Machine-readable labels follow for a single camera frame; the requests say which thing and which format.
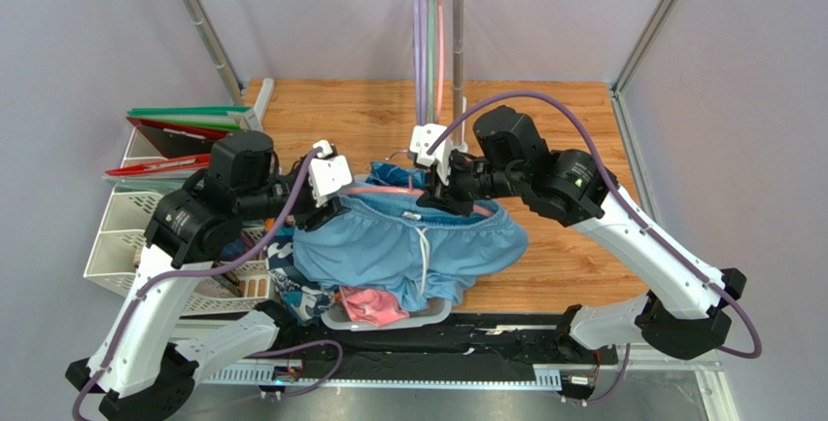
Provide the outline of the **pink hanger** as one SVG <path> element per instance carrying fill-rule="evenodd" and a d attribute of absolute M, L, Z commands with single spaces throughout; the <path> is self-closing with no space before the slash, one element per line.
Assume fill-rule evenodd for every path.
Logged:
<path fill-rule="evenodd" d="M 432 121 L 438 123 L 441 120 L 442 108 L 444 102 L 444 86 L 445 86 L 445 25 L 444 25 L 444 0 L 435 0 L 436 6 L 436 28 L 435 28 L 435 67 L 436 78 L 433 86 L 434 89 L 434 112 Z"/>
<path fill-rule="evenodd" d="M 348 189 L 342 190 L 339 192 L 339 195 L 356 195 L 356 194 L 369 194 L 369 193 L 381 193 L 381 194 L 403 194 L 403 195 L 411 195 L 419 198 L 421 195 L 425 194 L 426 192 L 421 189 L 413 188 L 413 178 L 409 175 L 408 177 L 408 185 L 406 187 L 398 187 L 398 186 L 379 186 L 379 185 L 369 185 L 365 184 L 365 186 L 354 186 Z M 483 217 L 489 218 L 494 215 L 492 211 L 489 209 L 474 206 L 473 212 Z"/>

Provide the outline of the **light blue shorts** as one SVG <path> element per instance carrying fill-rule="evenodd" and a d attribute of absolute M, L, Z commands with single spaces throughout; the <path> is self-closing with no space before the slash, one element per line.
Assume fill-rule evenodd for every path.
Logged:
<path fill-rule="evenodd" d="M 505 270 L 529 246 L 526 231 L 495 201 L 480 202 L 485 212 L 468 217 L 420 207 L 406 194 L 359 193 L 341 203 L 344 214 L 295 232 L 296 268 L 326 288 L 388 292 L 409 312 L 432 298 L 460 305 L 479 276 Z"/>

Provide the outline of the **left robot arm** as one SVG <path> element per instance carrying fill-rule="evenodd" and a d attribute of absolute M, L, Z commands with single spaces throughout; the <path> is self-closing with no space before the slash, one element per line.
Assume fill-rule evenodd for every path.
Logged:
<path fill-rule="evenodd" d="M 245 225 L 293 219 L 298 228 L 319 228 L 343 212 L 338 197 L 353 182 L 349 161 L 326 140 L 287 174 L 265 133 L 239 130 L 217 141 L 206 167 L 157 203 L 117 321 L 92 356 L 66 370 L 79 398 L 99 395 L 108 420 L 165 420 L 214 373 L 271 355 L 288 319 L 271 300 L 201 338 L 175 343 L 171 335 L 203 279 L 237 269 L 268 246 L 263 237 L 220 264 Z"/>

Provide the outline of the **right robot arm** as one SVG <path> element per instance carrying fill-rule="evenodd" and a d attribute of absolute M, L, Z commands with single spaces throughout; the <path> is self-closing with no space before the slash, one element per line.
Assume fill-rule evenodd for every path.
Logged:
<path fill-rule="evenodd" d="M 473 132 L 479 157 L 443 140 L 439 124 L 413 129 L 409 154 L 427 172 L 421 206 L 467 217 L 482 201 L 517 197 L 602 246 L 646 285 L 626 301 L 569 307 L 557 328 L 565 341 L 589 350 L 646 343 L 679 360 L 724 345 L 732 326 L 725 309 L 746 284 L 739 270 L 693 257 L 592 155 L 551 150 L 529 116 L 500 106 L 479 117 Z"/>

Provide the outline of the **dark blue patterned shorts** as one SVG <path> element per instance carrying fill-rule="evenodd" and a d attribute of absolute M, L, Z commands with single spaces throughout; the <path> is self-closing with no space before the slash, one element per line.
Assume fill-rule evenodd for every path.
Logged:
<path fill-rule="evenodd" d="M 421 190 L 425 173 L 416 168 L 404 168 L 391 163 L 373 161 L 365 182 L 369 185 Z"/>

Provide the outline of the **colorful patterned shorts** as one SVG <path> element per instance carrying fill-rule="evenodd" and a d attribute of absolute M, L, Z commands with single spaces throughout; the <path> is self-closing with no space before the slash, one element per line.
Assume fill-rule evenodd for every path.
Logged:
<path fill-rule="evenodd" d="M 293 234 L 293 227 L 281 227 L 271 238 L 266 248 L 268 271 L 279 299 L 298 323 L 318 325 L 336 305 L 337 292 L 306 278 L 297 268 Z"/>

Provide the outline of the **purple hanger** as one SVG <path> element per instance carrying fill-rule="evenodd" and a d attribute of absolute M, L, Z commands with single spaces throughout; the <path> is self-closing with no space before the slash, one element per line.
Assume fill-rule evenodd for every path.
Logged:
<path fill-rule="evenodd" d="M 425 121 L 425 112 L 423 104 L 422 91 L 422 39 L 421 39 L 421 19 L 420 19 L 420 0 L 413 0 L 413 16 L 412 16 L 412 31 L 413 31 L 413 60 L 414 60 L 414 85 L 415 85 L 415 110 L 416 110 L 416 124 L 421 125 Z"/>
<path fill-rule="evenodd" d="M 422 91 L 423 91 L 422 100 L 423 100 L 424 112 L 425 112 L 425 121 L 424 121 L 423 124 L 425 124 L 427 122 L 427 84 L 426 84 L 426 77 L 427 77 L 427 69 L 426 69 L 426 67 L 427 67 L 427 65 L 426 65 L 426 59 L 427 59 L 427 51 L 426 51 L 426 47 L 427 47 L 427 38 L 426 38 L 426 33 L 427 33 L 427 3 L 428 3 L 427 0 L 420 0 L 421 39 L 422 39 L 422 41 L 421 41 L 421 43 L 422 43 L 421 56 L 422 56 L 422 65 L 423 65 L 423 70 L 421 72 L 421 76 L 422 76 L 421 87 L 422 87 Z"/>

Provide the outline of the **pink garment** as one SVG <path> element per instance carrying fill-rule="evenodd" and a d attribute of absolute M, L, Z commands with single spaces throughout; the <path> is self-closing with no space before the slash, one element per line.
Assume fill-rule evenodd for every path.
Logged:
<path fill-rule="evenodd" d="M 355 287 L 340 287 L 341 303 L 349 318 L 376 328 L 408 319 L 410 314 L 386 291 Z"/>

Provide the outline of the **white laundry basket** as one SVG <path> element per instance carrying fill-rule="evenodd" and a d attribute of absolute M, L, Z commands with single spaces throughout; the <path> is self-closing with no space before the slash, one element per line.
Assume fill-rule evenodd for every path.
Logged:
<path fill-rule="evenodd" d="M 298 241 L 298 263 L 335 288 L 351 326 L 416 327 L 432 301 L 450 305 L 445 217 L 416 204 L 413 186 L 359 180 L 339 196 L 345 211 Z"/>

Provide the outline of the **books in organizer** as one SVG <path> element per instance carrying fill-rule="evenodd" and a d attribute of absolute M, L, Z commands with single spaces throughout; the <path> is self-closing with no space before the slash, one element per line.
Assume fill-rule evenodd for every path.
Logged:
<path fill-rule="evenodd" d="M 244 263 L 230 271 L 206 275 L 206 272 L 218 270 L 227 263 L 186 263 L 176 268 L 172 261 L 173 258 L 157 245 L 143 246 L 129 298 L 144 299 L 161 290 L 173 298 L 195 295 L 197 306 L 204 307 L 206 304 L 201 304 L 202 301 L 225 304 L 270 297 L 269 276 L 264 262 Z"/>

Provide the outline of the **metal clothes rack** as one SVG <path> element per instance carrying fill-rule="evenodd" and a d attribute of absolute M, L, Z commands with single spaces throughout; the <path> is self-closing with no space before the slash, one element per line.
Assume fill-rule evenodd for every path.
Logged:
<path fill-rule="evenodd" d="M 190 15 L 190 20 L 203 42 L 220 78 L 235 104 L 242 102 L 246 85 L 230 63 L 224 46 L 215 28 L 205 12 L 200 0 L 182 0 Z M 465 96 L 465 0 L 452 0 L 452 115 L 454 121 L 448 126 L 452 144 L 457 149 L 468 148 L 466 141 L 466 118 L 469 116 Z"/>

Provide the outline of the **green folder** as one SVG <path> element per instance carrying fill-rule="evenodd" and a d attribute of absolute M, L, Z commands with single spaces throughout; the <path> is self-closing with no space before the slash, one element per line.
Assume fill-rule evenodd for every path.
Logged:
<path fill-rule="evenodd" d="M 126 115 L 130 118 L 142 120 L 217 130 L 263 129 L 253 108 L 243 106 L 133 108 Z"/>

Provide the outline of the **red folder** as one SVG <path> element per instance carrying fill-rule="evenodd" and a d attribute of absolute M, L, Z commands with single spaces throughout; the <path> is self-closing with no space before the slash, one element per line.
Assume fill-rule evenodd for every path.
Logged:
<path fill-rule="evenodd" d="M 127 117 L 134 128 L 138 149 L 153 149 L 154 155 L 126 157 L 123 166 L 106 170 L 115 178 L 187 178 L 206 168 L 215 142 L 228 135 L 227 130 L 158 122 Z"/>

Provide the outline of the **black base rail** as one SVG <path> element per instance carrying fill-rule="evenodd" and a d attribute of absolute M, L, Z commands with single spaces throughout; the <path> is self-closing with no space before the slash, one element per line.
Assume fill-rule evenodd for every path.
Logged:
<path fill-rule="evenodd" d="M 631 352 L 578 347 L 557 333 L 558 314 L 451 313 L 421 328 L 333 330 L 292 324 L 275 349 L 287 355 L 241 360 L 210 384 L 269 393 L 323 387 L 535 390 L 578 403 L 605 399 L 623 380 Z"/>

